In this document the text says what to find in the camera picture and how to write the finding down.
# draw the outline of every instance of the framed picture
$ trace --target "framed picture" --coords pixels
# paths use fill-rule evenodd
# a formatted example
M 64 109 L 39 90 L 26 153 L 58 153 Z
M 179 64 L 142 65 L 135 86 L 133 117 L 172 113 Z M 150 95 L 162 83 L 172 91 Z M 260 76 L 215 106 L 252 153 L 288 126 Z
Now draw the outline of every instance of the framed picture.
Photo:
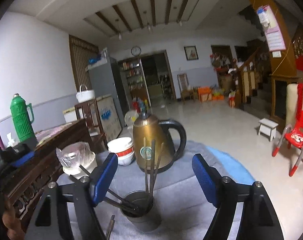
M 187 60 L 197 60 L 198 59 L 196 46 L 185 46 L 184 50 L 185 50 Z

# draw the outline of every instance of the red band on bowl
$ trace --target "red band on bowl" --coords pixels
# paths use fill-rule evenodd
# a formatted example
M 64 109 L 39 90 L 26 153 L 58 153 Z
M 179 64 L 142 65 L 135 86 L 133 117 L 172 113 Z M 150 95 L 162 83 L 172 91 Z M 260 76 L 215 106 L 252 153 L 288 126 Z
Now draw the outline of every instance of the red band on bowl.
M 120 153 L 116 153 L 116 155 L 117 155 L 118 157 L 122 157 L 122 156 L 125 156 L 125 155 L 131 153 L 133 150 L 134 150 L 134 148 L 133 148 L 133 146 L 132 146 L 132 147 L 130 147 L 129 149 L 127 149 L 127 150 L 125 150 L 125 151 L 122 151 L 122 152 L 120 152 Z

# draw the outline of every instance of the electric kettle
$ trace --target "electric kettle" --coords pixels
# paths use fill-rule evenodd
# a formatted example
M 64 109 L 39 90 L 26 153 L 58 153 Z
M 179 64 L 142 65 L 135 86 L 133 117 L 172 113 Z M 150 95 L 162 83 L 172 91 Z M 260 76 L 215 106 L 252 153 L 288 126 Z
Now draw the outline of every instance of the electric kettle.
M 180 135 L 180 145 L 175 150 L 173 139 L 171 138 L 169 128 L 176 129 Z M 164 143 L 164 152 L 161 156 L 158 172 L 169 169 L 174 161 L 182 156 L 186 146 L 186 131 L 184 127 L 175 120 L 159 120 L 157 116 L 148 112 L 143 112 L 134 122 L 133 141 L 136 161 L 141 170 L 145 168 L 144 159 L 144 137 L 146 137 L 146 155 L 148 170 L 151 166 L 151 145 L 155 139 L 155 165 L 160 154 L 160 148 Z

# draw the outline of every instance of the gray refrigerator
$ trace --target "gray refrigerator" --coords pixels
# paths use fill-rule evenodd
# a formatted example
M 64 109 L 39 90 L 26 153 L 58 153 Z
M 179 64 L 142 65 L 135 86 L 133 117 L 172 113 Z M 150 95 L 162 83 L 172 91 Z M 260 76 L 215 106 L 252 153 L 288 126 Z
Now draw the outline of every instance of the gray refrigerator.
M 116 59 L 107 57 L 104 64 L 97 62 L 88 70 L 92 89 L 96 97 L 111 94 L 114 100 L 116 112 L 122 127 L 125 127 L 125 114 L 130 106 L 122 82 L 122 77 Z

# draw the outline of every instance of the wall clock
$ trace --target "wall clock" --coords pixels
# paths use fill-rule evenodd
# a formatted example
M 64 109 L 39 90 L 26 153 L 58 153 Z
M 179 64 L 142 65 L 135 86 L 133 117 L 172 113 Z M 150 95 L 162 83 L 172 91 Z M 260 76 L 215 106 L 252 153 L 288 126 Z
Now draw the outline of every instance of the wall clock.
M 140 47 L 138 47 L 138 46 L 132 47 L 131 53 L 133 56 L 135 56 L 135 57 L 139 56 L 141 52 L 142 52 L 142 50 Z

